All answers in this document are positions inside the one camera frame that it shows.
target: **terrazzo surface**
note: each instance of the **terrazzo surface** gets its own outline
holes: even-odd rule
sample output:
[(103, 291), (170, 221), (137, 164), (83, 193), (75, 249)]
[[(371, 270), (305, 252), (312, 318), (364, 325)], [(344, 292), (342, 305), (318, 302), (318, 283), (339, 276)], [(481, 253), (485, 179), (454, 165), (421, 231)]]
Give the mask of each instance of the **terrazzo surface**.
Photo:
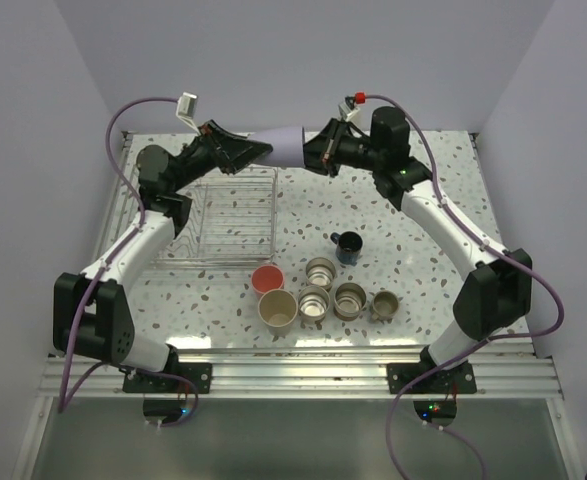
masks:
[[(480, 228), (500, 239), (468, 134), (431, 131), (426, 136), (442, 188)], [(149, 144), (177, 153), (192, 138), (134, 135), (126, 169), (132, 172), (137, 153)], [(411, 144), (412, 154), (426, 162), (414, 135)], [(250, 271), (175, 268), (145, 272), (133, 287), (129, 304), (136, 329), (181, 349), (345, 347), (429, 344), (452, 321), (451, 308), (462, 280), (438, 245), (377, 193), (369, 173), (343, 167), (338, 177), (330, 179), (301, 169), (280, 169), (277, 192), (273, 260), (285, 272), (285, 289), (297, 295), (305, 286), (306, 262), (327, 257), (338, 270), (336, 285), (357, 282), (369, 301), (383, 289), (395, 293), (401, 307), (392, 321), (372, 323), (367, 304), (355, 321), (343, 322), (332, 312), (316, 325), (304, 325), (298, 318), (288, 335), (277, 337), (258, 317)], [(114, 208), (133, 208), (122, 188), (116, 192)], [(111, 221), (108, 241), (123, 228), (117, 220)], [(356, 266), (340, 265), (329, 239), (332, 232), (348, 230), (364, 240)], [(527, 331), (524, 319), (509, 328), (509, 332)]]

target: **wire basket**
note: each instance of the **wire basket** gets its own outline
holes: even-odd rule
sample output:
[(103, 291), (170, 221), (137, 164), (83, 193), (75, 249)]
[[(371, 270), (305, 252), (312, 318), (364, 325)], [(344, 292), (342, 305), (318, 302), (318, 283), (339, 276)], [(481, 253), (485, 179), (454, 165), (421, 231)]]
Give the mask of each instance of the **wire basket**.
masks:
[[(137, 183), (137, 171), (133, 174)], [(151, 262), (156, 269), (251, 268), (275, 254), (277, 169), (248, 167), (229, 176), (215, 171), (179, 191), (193, 201), (189, 221)], [(121, 214), (121, 235), (135, 216)]]

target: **silver cup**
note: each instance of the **silver cup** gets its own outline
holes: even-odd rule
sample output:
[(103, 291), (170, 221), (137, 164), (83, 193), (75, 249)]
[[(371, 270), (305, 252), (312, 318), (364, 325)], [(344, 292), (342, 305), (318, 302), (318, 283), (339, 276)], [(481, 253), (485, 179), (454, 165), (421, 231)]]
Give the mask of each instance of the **silver cup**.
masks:
[(297, 302), (302, 320), (306, 323), (315, 323), (326, 317), (331, 298), (323, 288), (309, 285), (302, 289), (297, 297)]
[(306, 264), (307, 285), (315, 285), (328, 292), (336, 275), (335, 265), (328, 258), (317, 257)]
[(285, 336), (297, 317), (297, 300), (286, 290), (271, 290), (260, 298), (257, 311), (273, 335)]
[(333, 292), (333, 311), (345, 322), (355, 320), (366, 305), (366, 292), (357, 283), (343, 283)]
[(373, 297), (371, 302), (371, 320), (383, 322), (391, 320), (400, 309), (400, 301), (394, 293), (383, 290)]

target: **cup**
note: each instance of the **cup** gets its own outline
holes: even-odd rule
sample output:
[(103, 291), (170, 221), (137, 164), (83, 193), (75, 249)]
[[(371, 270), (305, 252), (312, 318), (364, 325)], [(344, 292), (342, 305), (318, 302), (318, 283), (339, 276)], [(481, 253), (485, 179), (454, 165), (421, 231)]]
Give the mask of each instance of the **cup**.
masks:
[(258, 297), (271, 290), (284, 288), (284, 272), (275, 265), (262, 265), (251, 275), (251, 285)]
[(333, 311), (345, 322), (355, 320), (366, 305), (366, 292), (357, 283), (343, 283), (333, 292)]
[(286, 290), (271, 290), (262, 295), (257, 311), (269, 332), (283, 337), (297, 316), (297, 300)]
[(392, 319), (400, 309), (400, 301), (394, 293), (386, 290), (378, 292), (371, 302), (371, 320), (383, 322)]
[(357, 257), (362, 251), (362, 237), (355, 232), (344, 232), (342, 234), (332, 233), (331, 241), (337, 245), (335, 256), (345, 265), (355, 265)]
[(306, 323), (324, 320), (331, 305), (331, 297), (326, 290), (316, 285), (304, 287), (297, 297), (300, 317)]
[(328, 258), (317, 257), (306, 264), (307, 285), (315, 285), (328, 292), (336, 275), (335, 265)]

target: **gray wall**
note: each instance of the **gray wall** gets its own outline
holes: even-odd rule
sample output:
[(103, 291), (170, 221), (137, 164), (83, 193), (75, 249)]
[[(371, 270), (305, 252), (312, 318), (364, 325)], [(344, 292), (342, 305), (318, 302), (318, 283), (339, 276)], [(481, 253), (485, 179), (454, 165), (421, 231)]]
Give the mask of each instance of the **gray wall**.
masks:
[[(197, 119), (321, 127), (358, 89), (477, 131), (552, 0), (56, 0), (108, 107), (201, 96)], [(179, 131), (166, 109), (122, 126)]]
[[(498, 221), (559, 289), (566, 324), (552, 354), (587, 465), (587, 0), (556, 0), (480, 135)], [(555, 318), (536, 292), (532, 328)]]
[(89, 259), (112, 174), (106, 106), (52, 0), (0, 0), (0, 479), (51, 342), (53, 283)]

